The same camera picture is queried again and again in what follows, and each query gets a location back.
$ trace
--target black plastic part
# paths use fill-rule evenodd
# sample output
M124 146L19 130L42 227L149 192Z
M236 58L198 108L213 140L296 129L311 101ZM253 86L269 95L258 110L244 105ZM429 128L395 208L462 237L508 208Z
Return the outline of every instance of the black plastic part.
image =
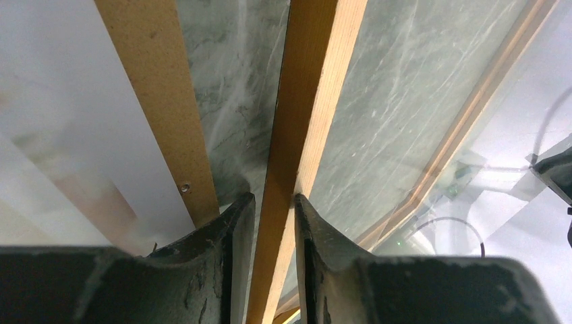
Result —
M378 257L295 197L302 323L558 323L536 280L496 258Z
M568 227L568 244L572 248L572 222L570 223L570 227Z
M572 205L572 148L532 166L532 173L568 205Z
M116 248L0 249L0 323L242 323L254 195L146 258Z

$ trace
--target wooden strip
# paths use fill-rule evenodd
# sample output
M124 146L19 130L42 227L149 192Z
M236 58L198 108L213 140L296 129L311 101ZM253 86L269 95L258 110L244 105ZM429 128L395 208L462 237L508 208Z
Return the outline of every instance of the wooden strip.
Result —
M292 0L247 323L272 323L294 248L292 198L310 195L367 0Z
M95 3L193 223L203 226L219 204L175 0Z
M399 226L403 225L421 206L435 185L439 174L459 150L499 84L526 50L558 2L559 0L531 0L523 8L507 37L491 59L491 63L463 105L463 109L455 122L449 128L447 135L424 168L426 171L415 184L416 190L399 205L397 211L382 217L357 238L356 242L362 248L372 251ZM292 292L289 294L290 297L279 305L277 314L299 308L298 294L295 291Z
M274 318L274 321L272 321L272 324L290 323L290 321L292 321L294 319L294 317L298 316L298 314L300 314L300 307L288 310L288 311L276 316Z

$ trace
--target marble slab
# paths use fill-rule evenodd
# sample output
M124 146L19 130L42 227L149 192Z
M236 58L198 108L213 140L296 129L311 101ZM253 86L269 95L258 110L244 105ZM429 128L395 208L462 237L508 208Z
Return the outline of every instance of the marble slab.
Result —
M260 210L289 0L178 0L217 197Z
M354 240L407 197L526 2L368 2L310 195L327 221Z

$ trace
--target black cable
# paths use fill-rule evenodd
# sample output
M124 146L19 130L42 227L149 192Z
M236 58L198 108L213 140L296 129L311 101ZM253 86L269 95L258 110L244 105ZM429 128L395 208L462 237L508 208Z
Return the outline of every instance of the black cable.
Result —
M467 221L464 221L464 220L462 220L462 219L455 218L455 217L437 217L437 218L431 219L430 221L427 221L427 222L421 224L421 226L417 227L417 228L413 231L413 233L411 233L410 235L408 235L405 239L408 240L408 239L409 239L410 237L412 237L415 233L417 233L418 231L420 231L423 227L426 227L427 225L429 225L429 224L431 224L431 223L435 223L435 222L437 222L437 221L446 221L446 220L449 220L449 221L459 221L459 222L465 224L468 228L470 228L470 229L473 231L473 233L474 233L475 235L477 235L477 238L479 239L479 242L480 242L480 244L481 244L481 257L484 258L484 242L483 242L483 239L481 238L481 235L480 235L479 232L477 231L477 229L476 229L475 227L473 227L473 225L469 224Z

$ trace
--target screw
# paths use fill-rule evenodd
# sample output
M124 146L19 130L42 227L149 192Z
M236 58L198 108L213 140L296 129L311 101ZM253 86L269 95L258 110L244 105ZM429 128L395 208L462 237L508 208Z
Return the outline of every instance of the screw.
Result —
M179 188L182 193L187 193L191 190L191 186L189 184L183 184L181 188Z

